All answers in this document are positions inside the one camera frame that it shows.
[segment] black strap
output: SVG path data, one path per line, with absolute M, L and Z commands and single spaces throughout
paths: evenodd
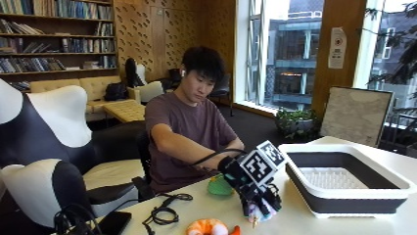
M 244 150 L 240 150 L 240 149 L 222 149 L 222 150 L 218 150 L 217 152 L 213 152 L 212 154 L 209 154 L 206 157 L 201 158 L 200 160 L 197 160 L 193 164 L 190 164 L 190 166 L 201 164 L 202 162 L 209 160 L 213 156 L 216 156 L 217 154 L 222 154 L 225 152 L 237 152 L 240 154 L 248 154 Z

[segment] white table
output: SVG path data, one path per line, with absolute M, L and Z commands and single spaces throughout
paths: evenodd
M 312 142 L 312 144 L 342 143 L 354 145 L 361 151 L 369 153 L 370 157 L 378 160 L 378 163 L 400 172 L 402 176 L 417 183 L 416 159 L 333 137 L 324 137 Z M 280 189 L 282 209 L 269 221 L 260 223 L 254 229 L 252 228 L 252 223 L 242 216 L 238 197 L 236 195 L 221 197 L 209 194 L 206 181 L 173 192 L 188 193 L 194 198 L 192 202 L 175 201 L 169 206 L 179 213 L 180 222 L 169 225 L 151 223 L 149 226 L 156 235 L 185 234 L 189 223 L 196 219 L 217 218 L 228 225 L 229 231 L 232 231 L 234 225 L 238 225 L 245 235 L 417 234 L 417 194 L 409 196 L 405 203 L 398 207 L 397 213 L 389 218 L 316 218 L 289 180 L 284 168 L 274 176 L 274 184 Z M 124 235 L 148 234 L 143 221 L 148 218 L 151 210 L 159 207 L 164 200 L 165 197 L 159 197 L 123 209 L 124 212 L 133 214 L 128 227 L 124 230 Z

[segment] book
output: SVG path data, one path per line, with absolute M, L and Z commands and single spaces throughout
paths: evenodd
M 64 53 L 69 52 L 68 38 L 67 37 L 61 38 L 61 50 L 63 50 Z

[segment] black hair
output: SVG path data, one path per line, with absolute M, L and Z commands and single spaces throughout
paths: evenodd
M 186 73 L 196 71 L 198 75 L 220 82 L 224 77 L 224 61 L 220 54 L 209 47 L 190 47 L 182 56 Z

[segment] sofa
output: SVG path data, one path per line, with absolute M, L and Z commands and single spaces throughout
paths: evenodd
M 117 101 L 104 100 L 107 85 L 109 83 L 117 83 L 120 81 L 121 79 L 119 75 L 32 81 L 29 83 L 29 91 L 31 93 L 39 93 L 39 92 L 55 90 L 68 85 L 81 86 L 88 93 L 87 121 L 92 121 L 92 120 L 99 120 L 99 119 L 105 118 L 105 112 L 103 109 L 103 106 L 105 104 L 127 101 L 127 100 L 117 100 Z M 136 100 L 139 104 L 141 104 L 140 92 L 141 92 L 140 90 L 129 91 L 129 99 Z

